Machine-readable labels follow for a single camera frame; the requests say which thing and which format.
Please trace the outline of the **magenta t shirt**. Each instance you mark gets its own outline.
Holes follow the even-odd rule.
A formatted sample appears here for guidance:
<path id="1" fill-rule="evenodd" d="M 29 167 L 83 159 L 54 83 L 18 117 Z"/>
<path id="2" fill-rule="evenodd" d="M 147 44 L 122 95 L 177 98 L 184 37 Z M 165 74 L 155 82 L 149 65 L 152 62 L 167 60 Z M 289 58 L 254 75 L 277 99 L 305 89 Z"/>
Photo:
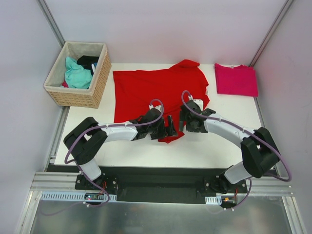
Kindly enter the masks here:
<path id="1" fill-rule="evenodd" d="M 256 71 L 240 65 L 226 67 L 214 64 L 216 90 L 218 94 L 257 97 L 259 95 Z"/>

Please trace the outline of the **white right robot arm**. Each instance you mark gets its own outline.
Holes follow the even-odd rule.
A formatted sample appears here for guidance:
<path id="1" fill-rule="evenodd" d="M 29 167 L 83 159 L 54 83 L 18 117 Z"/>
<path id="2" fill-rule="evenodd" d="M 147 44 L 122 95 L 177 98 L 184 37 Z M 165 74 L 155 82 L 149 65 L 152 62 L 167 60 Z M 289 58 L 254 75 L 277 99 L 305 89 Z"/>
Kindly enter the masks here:
<path id="1" fill-rule="evenodd" d="M 225 194 L 245 179 L 261 178 L 280 161 L 277 146 L 266 128 L 244 128 L 212 109 L 201 110 L 194 100 L 181 106 L 179 130 L 184 129 L 193 133 L 216 134 L 241 150 L 242 160 L 210 183 L 211 189 L 216 192 Z"/>

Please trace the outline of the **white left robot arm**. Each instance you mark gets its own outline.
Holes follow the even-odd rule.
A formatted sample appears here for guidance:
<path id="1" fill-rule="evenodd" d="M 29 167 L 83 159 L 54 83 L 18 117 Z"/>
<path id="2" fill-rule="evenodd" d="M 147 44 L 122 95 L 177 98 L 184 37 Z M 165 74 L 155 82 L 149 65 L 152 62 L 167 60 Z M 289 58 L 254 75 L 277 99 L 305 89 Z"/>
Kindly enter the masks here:
<path id="1" fill-rule="evenodd" d="M 165 124 L 159 108 L 151 108 L 145 115 L 123 123 L 99 125 L 88 117 L 73 129 L 63 140 L 68 149 L 64 162 L 75 162 L 86 176 L 86 184 L 93 190 L 103 184 L 102 172 L 95 156 L 104 143 L 128 140 L 136 141 L 150 135 L 151 140 L 178 136 L 172 116 L 167 116 Z"/>

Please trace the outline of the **red t shirt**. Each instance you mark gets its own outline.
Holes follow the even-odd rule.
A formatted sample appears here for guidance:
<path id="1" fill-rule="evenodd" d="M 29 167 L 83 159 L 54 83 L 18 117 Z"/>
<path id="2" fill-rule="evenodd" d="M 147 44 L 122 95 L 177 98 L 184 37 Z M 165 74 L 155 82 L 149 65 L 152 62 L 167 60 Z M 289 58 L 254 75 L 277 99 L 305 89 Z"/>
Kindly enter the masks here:
<path id="1" fill-rule="evenodd" d="M 115 116 L 114 122 L 125 122 L 147 113 L 148 104 L 157 98 L 164 105 L 164 119 L 172 116 L 175 129 L 179 129 L 180 107 L 187 96 L 203 101 L 205 106 L 210 99 L 207 95 L 208 81 L 199 69 L 199 63 L 185 59 L 168 69 L 153 71 L 114 71 Z"/>

